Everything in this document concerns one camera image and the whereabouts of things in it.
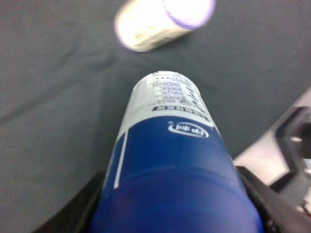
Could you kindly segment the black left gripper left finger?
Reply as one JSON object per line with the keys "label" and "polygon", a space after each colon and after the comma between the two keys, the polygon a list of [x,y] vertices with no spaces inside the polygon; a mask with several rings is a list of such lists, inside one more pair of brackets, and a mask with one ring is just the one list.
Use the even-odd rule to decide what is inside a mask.
{"label": "black left gripper left finger", "polygon": [[86,233],[100,200],[104,171],[94,177],[57,214],[35,233]]}

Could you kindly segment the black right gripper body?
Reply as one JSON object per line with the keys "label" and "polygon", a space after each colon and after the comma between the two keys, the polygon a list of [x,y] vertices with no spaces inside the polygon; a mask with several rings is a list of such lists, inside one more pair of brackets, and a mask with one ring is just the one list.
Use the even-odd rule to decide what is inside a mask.
{"label": "black right gripper body", "polygon": [[311,108],[299,106],[278,125],[276,143],[288,167],[288,172],[274,181],[270,188],[291,206],[311,214],[311,202],[306,196],[311,187]]}

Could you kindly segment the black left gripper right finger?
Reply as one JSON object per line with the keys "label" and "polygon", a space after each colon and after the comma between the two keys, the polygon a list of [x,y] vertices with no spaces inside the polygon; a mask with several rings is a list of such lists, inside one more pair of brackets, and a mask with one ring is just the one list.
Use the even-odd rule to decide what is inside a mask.
{"label": "black left gripper right finger", "polygon": [[247,194],[257,209],[266,233],[309,233],[311,218],[290,206],[281,196],[243,166],[236,167]]}

